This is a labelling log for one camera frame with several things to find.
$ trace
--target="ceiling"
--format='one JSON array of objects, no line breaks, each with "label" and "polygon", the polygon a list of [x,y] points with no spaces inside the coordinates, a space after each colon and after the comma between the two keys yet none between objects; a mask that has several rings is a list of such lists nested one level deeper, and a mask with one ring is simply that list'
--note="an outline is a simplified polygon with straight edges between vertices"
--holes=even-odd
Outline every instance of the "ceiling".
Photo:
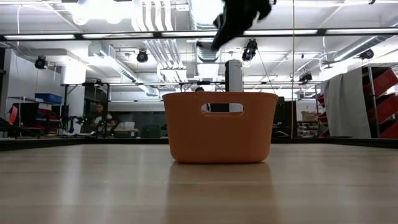
[{"label": "ceiling", "polygon": [[[292,0],[278,0],[269,17],[253,26],[253,29],[317,29],[324,27],[383,27],[385,23],[396,16],[398,4],[384,4],[382,0],[377,0],[376,4],[369,5],[367,0],[295,0],[296,6],[293,10]],[[123,10],[119,12],[123,19],[119,24],[110,24],[104,19],[91,19],[85,25],[78,26],[73,23],[72,14],[66,11],[64,4],[51,5],[30,5],[24,4],[20,7],[18,4],[2,4],[0,2],[0,33],[1,34],[21,34],[32,33],[66,33],[66,32],[116,32],[116,31],[134,31],[129,17],[128,2],[119,2],[125,4]],[[179,10],[187,6],[186,0],[172,1],[172,25],[175,30],[190,30],[190,13],[186,10]],[[221,8],[214,9],[209,7],[210,11],[221,11]],[[360,36],[351,37],[269,37],[258,38],[257,43],[261,57],[255,56],[250,65],[244,66],[245,81],[268,81],[266,73],[270,75],[271,80],[289,81],[289,75],[298,68],[305,65],[312,58],[322,52],[333,53],[352,44]],[[183,64],[187,67],[187,77],[195,78],[197,72],[197,58],[195,57],[195,48],[192,41],[186,39],[177,39],[178,51],[180,52]],[[239,59],[241,52],[248,40],[238,38],[231,41],[221,50],[220,62],[225,62],[232,58]],[[114,69],[103,65],[101,62],[92,60],[88,56],[87,46],[90,41],[71,41],[71,42],[25,42],[20,45],[21,49],[67,49],[73,54],[86,60],[90,64],[87,71],[88,78],[115,79],[120,74]],[[117,51],[116,58],[124,66],[139,75],[145,82],[160,81],[156,75],[158,63],[150,54],[146,63],[138,63],[136,53],[138,49],[146,47],[142,40],[108,40],[102,41],[104,46],[112,45]],[[375,51],[373,61],[383,63],[385,60],[394,62],[393,57],[398,49],[398,38],[393,37],[372,48]],[[359,59],[349,59],[345,62],[336,63],[334,68],[352,67],[362,64]],[[320,67],[311,68],[314,80],[324,79]],[[218,76],[223,76],[224,66],[218,69]]]}]

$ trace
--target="person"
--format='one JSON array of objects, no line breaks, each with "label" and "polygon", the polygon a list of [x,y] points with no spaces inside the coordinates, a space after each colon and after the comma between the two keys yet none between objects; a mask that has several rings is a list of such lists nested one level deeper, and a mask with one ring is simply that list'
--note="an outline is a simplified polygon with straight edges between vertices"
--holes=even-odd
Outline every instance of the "person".
[{"label": "person", "polygon": [[224,12],[213,22],[218,29],[213,42],[198,41],[197,47],[211,51],[219,50],[224,44],[250,29],[257,16],[261,21],[268,16],[272,9],[269,0],[222,1],[225,3]]},{"label": "person", "polygon": [[[205,89],[204,88],[202,88],[202,87],[198,87],[196,90],[195,90],[195,92],[204,92],[205,91]],[[206,105],[203,105],[202,107],[201,107],[201,111],[202,112],[210,112],[210,105],[207,103]]]},{"label": "person", "polygon": [[[95,119],[93,120],[93,122],[91,124],[91,128],[95,129],[104,117],[108,121],[110,120],[107,125],[107,130],[110,131],[113,127],[115,127],[116,123],[114,122],[112,116],[109,113],[105,113],[104,104],[98,103],[97,104],[97,113],[96,113]],[[104,126],[100,126],[98,128],[98,131],[99,132],[104,131]]]}]

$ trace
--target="fluorescent light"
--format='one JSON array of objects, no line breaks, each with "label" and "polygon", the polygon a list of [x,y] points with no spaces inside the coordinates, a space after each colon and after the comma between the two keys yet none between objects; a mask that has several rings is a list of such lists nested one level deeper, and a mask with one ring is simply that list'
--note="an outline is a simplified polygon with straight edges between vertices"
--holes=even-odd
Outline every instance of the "fluorescent light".
[{"label": "fluorescent light", "polygon": [[261,82],[244,82],[243,85],[260,85]]},{"label": "fluorescent light", "polygon": [[[46,1],[49,4],[58,4],[60,1]],[[0,4],[21,5],[21,4],[43,4],[43,1],[0,1]]]},{"label": "fluorescent light", "polygon": [[303,35],[303,34],[316,34],[318,31],[312,30],[248,30],[244,35]]},{"label": "fluorescent light", "polygon": [[136,86],[135,83],[110,83],[110,86]]},{"label": "fluorescent light", "polygon": [[183,32],[163,32],[163,37],[214,37],[217,31],[183,31]]},{"label": "fluorescent light", "polygon": [[175,83],[175,82],[173,82],[173,83],[138,83],[138,85],[163,85],[163,86],[165,86],[165,85],[180,85],[180,83]]},{"label": "fluorescent light", "polygon": [[163,100],[112,100],[112,103],[154,103],[162,102]]},{"label": "fluorescent light", "polygon": [[83,34],[85,39],[120,39],[120,38],[150,38],[154,34],[150,32],[136,32],[130,34]]},{"label": "fluorescent light", "polygon": [[51,35],[5,35],[7,40],[72,40],[73,34],[51,34]]},{"label": "fluorescent light", "polygon": [[397,32],[398,28],[373,28],[373,29],[328,29],[327,34],[372,34]]},{"label": "fluorescent light", "polygon": [[162,102],[163,100],[136,100],[138,103]]}]

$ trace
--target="ceiling duct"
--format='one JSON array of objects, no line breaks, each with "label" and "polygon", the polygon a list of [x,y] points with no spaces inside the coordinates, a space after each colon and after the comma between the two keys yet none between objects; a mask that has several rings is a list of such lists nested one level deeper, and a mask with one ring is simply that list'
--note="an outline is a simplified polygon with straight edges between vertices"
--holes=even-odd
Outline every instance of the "ceiling duct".
[{"label": "ceiling duct", "polygon": [[[383,27],[398,27],[398,16],[390,20],[388,23],[384,24]],[[393,35],[377,35],[373,37],[362,37],[359,40],[353,42],[349,46],[345,47],[343,50],[338,51],[333,59],[335,61],[344,61],[355,55],[368,50],[381,42],[384,42],[393,37]]]},{"label": "ceiling duct", "polygon": [[[130,79],[132,82],[143,82],[133,71],[116,60],[116,51],[112,46],[109,45],[107,48],[104,48],[100,43],[93,42],[88,46],[88,49],[89,56],[94,55],[95,57],[102,58],[105,64],[112,67],[120,75]],[[159,96],[159,90],[156,88],[144,85],[139,85],[138,87],[144,90],[147,96]]]},{"label": "ceiling duct", "polygon": [[[221,1],[214,0],[188,0],[190,7],[190,18],[192,29],[194,30],[214,30],[216,27],[213,25],[213,19],[222,12],[223,5]],[[202,62],[213,63],[220,60],[220,51],[212,52],[201,48],[196,48],[196,57]],[[197,65],[198,75],[201,77],[218,76],[218,64],[203,64]]]},{"label": "ceiling duct", "polygon": [[[398,16],[391,19],[388,23],[386,23],[383,27],[398,27]],[[303,68],[306,68],[306,71],[311,71],[314,68],[320,66],[320,60],[324,60],[326,58],[332,58],[333,60],[327,60],[326,64],[332,64],[335,62],[341,62],[344,60],[347,60],[351,57],[354,57],[356,55],[359,55],[360,53],[392,38],[393,35],[377,35],[377,36],[366,36],[366,37],[362,37],[360,39],[358,39],[357,41],[353,42],[352,44],[350,44],[349,46],[345,47],[344,49],[336,52],[335,54],[318,54],[317,56],[315,56],[314,58],[317,59],[311,59],[309,60],[306,64],[304,64],[303,66],[301,66],[299,69],[296,70],[296,72],[301,71]]]}]

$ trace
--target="metal pole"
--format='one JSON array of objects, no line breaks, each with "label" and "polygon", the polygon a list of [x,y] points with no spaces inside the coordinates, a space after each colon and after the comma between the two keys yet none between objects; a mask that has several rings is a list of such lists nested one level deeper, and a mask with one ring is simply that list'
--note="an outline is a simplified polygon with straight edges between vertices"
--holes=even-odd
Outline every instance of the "metal pole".
[{"label": "metal pole", "polygon": [[63,94],[63,108],[62,108],[62,117],[61,117],[61,119],[62,119],[62,124],[63,124],[63,127],[66,127],[67,126],[67,101],[68,101],[68,87],[69,87],[69,85],[68,84],[66,84],[65,85],[65,92],[64,92],[64,94]]},{"label": "metal pole", "polygon": [[379,126],[379,117],[377,113],[377,103],[376,103],[376,94],[374,92],[374,83],[373,83],[373,73],[372,73],[372,65],[368,65],[369,70],[369,79],[371,82],[372,88],[372,100],[373,100],[373,109],[374,109],[374,122],[376,123],[376,131],[377,131],[377,138],[380,136],[380,126]]},{"label": "metal pole", "polygon": [[107,89],[106,89],[106,104],[105,104],[105,131],[104,131],[104,138],[107,137],[108,134],[108,109],[109,109],[109,101],[110,101],[110,90],[111,86],[109,84],[106,84]]},{"label": "metal pole", "polygon": [[316,109],[317,109],[317,116],[319,115],[319,108],[318,108],[318,91],[317,91],[317,86],[315,85],[315,104],[317,105],[316,106]]},{"label": "metal pole", "polygon": [[[314,86],[314,88],[315,88],[315,108],[317,109],[317,117],[319,117],[319,107],[318,107],[318,89],[317,89],[317,85],[315,85]],[[317,137],[319,137],[319,135],[320,135],[320,132],[321,132],[321,126],[320,126],[320,122],[319,122],[319,119],[318,119],[318,122],[317,122],[317,124],[318,124],[318,131],[317,131]]]}]

